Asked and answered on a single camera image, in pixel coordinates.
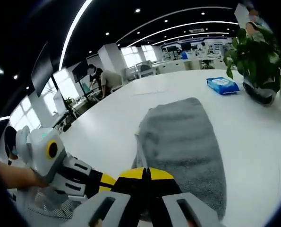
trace ceiling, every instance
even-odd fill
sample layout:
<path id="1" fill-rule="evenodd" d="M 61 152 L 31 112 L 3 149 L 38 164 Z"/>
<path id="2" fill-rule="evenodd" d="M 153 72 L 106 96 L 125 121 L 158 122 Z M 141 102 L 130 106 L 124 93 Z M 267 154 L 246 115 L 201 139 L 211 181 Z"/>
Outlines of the ceiling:
<path id="1" fill-rule="evenodd" d="M 0 116 L 10 115 L 22 98 L 34 90 L 30 74 L 46 42 L 54 69 L 58 69 L 67 33 L 84 2 L 30 0 L 18 6 L 15 1 L 8 1 L 7 7 L 4 7 L 4 2 L 0 1 L 3 9 L 0 11 L 0 68 L 4 71 L 0 75 Z M 120 47 L 125 47 L 173 26 L 200 21 L 237 22 L 234 16 L 237 3 L 230 0 L 177 0 L 175 4 L 165 4 L 163 0 L 93 0 L 73 31 L 63 66 L 69 67 L 97 53 L 104 44 L 117 42 Z M 235 36 L 238 25 L 209 23 L 183 26 L 148 37 L 137 45 L 189 34 L 189 30 L 194 28 L 229 32 L 228 36 Z"/>

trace wet wipes package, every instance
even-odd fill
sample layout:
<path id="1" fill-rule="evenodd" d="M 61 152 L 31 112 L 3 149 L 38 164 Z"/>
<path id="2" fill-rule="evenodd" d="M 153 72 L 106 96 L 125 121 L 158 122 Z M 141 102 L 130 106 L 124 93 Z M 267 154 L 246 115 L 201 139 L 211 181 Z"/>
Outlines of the wet wipes package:
<path id="1" fill-rule="evenodd" d="M 221 95 L 233 94 L 239 92 L 238 85 L 224 77 L 208 78 L 207 85 Z"/>

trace window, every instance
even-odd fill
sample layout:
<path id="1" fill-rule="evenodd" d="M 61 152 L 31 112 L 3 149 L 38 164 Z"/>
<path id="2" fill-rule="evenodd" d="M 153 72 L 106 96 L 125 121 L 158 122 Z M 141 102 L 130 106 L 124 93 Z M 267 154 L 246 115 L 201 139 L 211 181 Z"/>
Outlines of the window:
<path id="1" fill-rule="evenodd" d="M 10 115 L 10 123 L 13 128 L 20 130 L 26 125 L 30 131 L 40 128 L 41 122 L 31 107 L 29 97 L 26 96 Z"/>
<path id="2" fill-rule="evenodd" d="M 127 67 L 130 68 L 141 62 L 138 49 L 134 46 L 121 48 L 121 52 L 126 61 Z"/>
<path id="3" fill-rule="evenodd" d="M 141 46 L 144 54 L 145 54 L 145 59 L 147 61 L 157 61 L 155 52 L 153 50 L 153 47 L 150 45 L 145 45 L 145 46 Z"/>
<path id="4" fill-rule="evenodd" d="M 43 97 L 44 102 L 52 116 L 54 116 L 57 113 L 57 109 L 53 99 L 55 94 L 56 94 L 56 88 L 53 84 L 52 79 L 49 79 L 48 83 L 46 84 L 46 86 L 44 87 L 41 93 L 41 96 Z"/>
<path id="5" fill-rule="evenodd" d="M 64 99 L 67 99 L 69 97 L 76 99 L 79 97 L 79 94 L 67 69 L 58 71 L 53 76 L 57 85 L 59 86 L 60 92 L 63 95 Z"/>

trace yellow circle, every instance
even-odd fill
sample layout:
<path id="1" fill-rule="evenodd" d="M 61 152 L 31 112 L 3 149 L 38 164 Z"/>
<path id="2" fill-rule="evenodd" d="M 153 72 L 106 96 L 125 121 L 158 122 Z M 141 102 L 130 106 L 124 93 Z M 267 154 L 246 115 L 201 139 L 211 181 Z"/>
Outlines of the yellow circle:
<path id="1" fill-rule="evenodd" d="M 47 144 L 46 156 L 47 156 L 48 159 L 53 159 L 53 158 L 56 156 L 56 155 L 55 155 L 55 156 L 51 157 L 51 154 L 50 154 L 50 147 L 51 147 L 51 144 L 52 144 L 52 143 L 57 144 L 55 140 L 51 140 L 51 141 Z"/>

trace gray towel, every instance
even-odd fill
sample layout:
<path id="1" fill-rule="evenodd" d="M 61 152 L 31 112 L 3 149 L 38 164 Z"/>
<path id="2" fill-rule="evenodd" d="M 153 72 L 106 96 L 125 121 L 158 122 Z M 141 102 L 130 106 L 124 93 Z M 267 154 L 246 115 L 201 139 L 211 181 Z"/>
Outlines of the gray towel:
<path id="1" fill-rule="evenodd" d="M 213 208 L 221 220 L 226 182 L 217 139 L 196 98 L 159 105 L 139 125 L 133 168 L 146 166 L 174 176 L 182 192 L 191 192 Z"/>

